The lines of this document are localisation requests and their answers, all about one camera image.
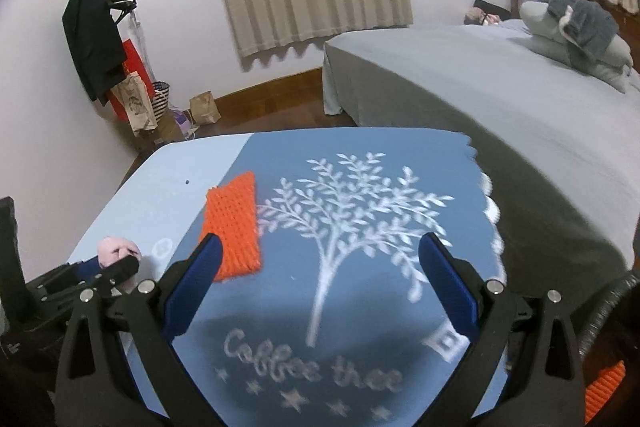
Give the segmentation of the pink trash ball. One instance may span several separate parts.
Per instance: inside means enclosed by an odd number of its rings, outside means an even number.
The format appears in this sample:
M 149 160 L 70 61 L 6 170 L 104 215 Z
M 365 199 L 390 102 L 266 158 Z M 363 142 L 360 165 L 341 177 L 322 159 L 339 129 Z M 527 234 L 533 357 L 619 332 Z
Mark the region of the pink trash ball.
M 133 241 L 125 239 L 125 237 L 104 237 L 96 247 L 96 254 L 101 269 L 106 269 L 126 257 L 135 257 L 139 261 L 139 265 L 142 265 L 140 249 Z

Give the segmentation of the small orange foam net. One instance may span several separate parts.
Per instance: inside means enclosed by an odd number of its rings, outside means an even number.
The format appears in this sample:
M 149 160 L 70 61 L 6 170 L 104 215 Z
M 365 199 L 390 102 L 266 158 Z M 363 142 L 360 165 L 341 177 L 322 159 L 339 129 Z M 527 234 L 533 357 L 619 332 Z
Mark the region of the small orange foam net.
M 215 282 L 262 269 L 254 173 L 243 172 L 224 186 L 207 191 L 200 239 L 208 233 L 217 235 L 222 244 L 222 262 Z

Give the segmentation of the large orange foam net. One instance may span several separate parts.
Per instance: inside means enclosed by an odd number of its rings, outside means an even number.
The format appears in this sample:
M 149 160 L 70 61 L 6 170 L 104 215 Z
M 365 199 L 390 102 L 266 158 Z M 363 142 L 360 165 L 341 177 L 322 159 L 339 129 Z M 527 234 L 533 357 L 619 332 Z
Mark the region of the large orange foam net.
M 617 362 L 614 366 L 602 369 L 598 377 L 587 386 L 585 394 L 585 424 L 600 413 L 611 400 L 612 396 L 620 387 L 626 376 L 626 367 L 623 361 Z

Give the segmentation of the black trash bin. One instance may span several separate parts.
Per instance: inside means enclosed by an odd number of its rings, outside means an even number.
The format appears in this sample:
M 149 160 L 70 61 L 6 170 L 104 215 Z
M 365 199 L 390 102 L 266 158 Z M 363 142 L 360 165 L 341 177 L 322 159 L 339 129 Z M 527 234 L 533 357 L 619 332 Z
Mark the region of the black trash bin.
M 580 361 L 585 361 L 610 316 L 638 286 L 639 270 L 632 269 L 600 288 L 572 313 Z

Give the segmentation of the blue tree-print tablecloth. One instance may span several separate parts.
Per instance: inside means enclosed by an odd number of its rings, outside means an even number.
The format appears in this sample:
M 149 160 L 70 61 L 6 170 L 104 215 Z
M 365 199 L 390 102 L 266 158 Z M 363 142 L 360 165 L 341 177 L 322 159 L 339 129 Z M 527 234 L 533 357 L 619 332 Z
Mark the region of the blue tree-print tablecloth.
M 469 138 L 334 128 L 168 145 L 124 184 L 75 247 L 106 236 L 158 279 L 198 245 L 208 190 L 255 177 L 262 267 L 215 283 L 175 349 L 231 426 L 411 426 L 468 347 L 420 268 L 436 234 L 501 279 L 499 217 Z

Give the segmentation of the grey sheeted bed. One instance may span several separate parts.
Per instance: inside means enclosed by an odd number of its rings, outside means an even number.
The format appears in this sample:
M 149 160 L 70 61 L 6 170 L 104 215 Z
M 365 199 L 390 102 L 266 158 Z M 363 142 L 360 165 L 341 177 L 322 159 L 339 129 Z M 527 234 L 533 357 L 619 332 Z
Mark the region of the grey sheeted bed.
M 492 182 L 509 282 L 587 297 L 634 265 L 639 76 L 615 89 L 518 25 L 348 32 L 324 46 L 324 109 L 361 127 L 466 134 Z

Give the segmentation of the beige printed tote bag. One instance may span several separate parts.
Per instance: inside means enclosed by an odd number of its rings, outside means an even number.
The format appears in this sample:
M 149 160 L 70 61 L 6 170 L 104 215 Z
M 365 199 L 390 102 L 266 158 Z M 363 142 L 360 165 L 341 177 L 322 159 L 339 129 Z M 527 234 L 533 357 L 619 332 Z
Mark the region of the beige printed tote bag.
M 129 127 L 134 134 L 140 131 L 153 131 L 157 128 L 148 89 L 137 72 L 130 72 L 111 90 L 110 95 L 117 102 L 117 107 L 124 110 Z

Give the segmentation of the striped basket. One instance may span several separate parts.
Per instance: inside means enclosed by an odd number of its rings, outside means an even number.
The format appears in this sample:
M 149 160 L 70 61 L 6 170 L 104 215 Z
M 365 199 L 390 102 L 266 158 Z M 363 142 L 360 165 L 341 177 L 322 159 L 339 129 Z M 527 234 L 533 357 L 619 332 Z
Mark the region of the striped basket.
M 156 120 L 160 120 L 168 109 L 170 86 L 165 81 L 155 81 L 152 87 L 154 89 L 151 100 L 153 114 Z

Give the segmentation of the brown paper bag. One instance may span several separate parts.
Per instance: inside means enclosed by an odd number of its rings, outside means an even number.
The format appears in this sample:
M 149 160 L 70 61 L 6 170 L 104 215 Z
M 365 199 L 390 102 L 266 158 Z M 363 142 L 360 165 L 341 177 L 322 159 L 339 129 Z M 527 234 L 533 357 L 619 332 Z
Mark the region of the brown paper bag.
M 212 92 L 206 91 L 195 95 L 190 100 L 190 114 L 194 124 L 216 124 L 221 118 Z

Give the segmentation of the red hanging bag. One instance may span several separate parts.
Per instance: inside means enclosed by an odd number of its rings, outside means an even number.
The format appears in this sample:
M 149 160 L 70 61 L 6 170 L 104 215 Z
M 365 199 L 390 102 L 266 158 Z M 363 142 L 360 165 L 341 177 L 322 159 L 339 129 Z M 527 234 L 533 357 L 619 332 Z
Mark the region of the red hanging bag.
M 134 132 L 154 130 L 157 121 L 152 107 L 155 90 L 141 57 L 128 39 L 122 43 L 126 52 L 126 78 L 107 92 L 116 117 L 127 121 Z

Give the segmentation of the black hanging coat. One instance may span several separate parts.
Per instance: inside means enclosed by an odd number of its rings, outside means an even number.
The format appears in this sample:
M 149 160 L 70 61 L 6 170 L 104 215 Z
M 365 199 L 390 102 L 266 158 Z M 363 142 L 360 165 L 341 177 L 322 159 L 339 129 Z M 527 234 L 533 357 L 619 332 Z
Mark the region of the black hanging coat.
M 106 0 L 68 0 L 62 24 L 70 56 L 91 102 L 126 78 L 127 55 Z

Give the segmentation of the grey pillow stack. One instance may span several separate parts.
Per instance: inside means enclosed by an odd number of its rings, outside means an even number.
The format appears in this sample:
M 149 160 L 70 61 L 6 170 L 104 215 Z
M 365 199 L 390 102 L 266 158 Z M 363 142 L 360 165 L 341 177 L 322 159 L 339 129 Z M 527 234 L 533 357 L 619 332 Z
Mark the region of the grey pillow stack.
M 548 2 L 526 1 L 520 6 L 523 24 L 532 34 L 526 41 L 529 49 L 564 63 L 578 72 L 597 77 L 624 93 L 631 80 L 639 78 L 628 43 L 617 35 L 600 60 L 589 62 L 570 57 L 567 41 L 559 32 L 558 23 L 547 12 Z

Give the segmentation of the pink stuffed toy on bed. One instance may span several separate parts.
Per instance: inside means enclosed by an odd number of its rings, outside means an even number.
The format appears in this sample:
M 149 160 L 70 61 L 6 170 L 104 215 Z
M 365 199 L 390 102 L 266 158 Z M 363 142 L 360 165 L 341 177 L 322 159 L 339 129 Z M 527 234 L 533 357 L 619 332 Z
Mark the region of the pink stuffed toy on bed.
M 510 20 L 512 14 L 502 6 L 489 3 L 485 0 L 474 0 L 472 8 L 465 13 L 463 23 L 465 25 L 491 26 Z

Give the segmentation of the dark grey folded clothes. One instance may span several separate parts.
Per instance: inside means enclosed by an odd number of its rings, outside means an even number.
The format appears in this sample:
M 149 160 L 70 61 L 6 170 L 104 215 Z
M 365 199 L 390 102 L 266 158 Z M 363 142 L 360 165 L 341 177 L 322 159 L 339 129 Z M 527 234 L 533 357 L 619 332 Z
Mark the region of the dark grey folded clothes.
M 595 1 L 549 0 L 547 12 L 576 60 L 600 60 L 620 30 L 615 18 Z

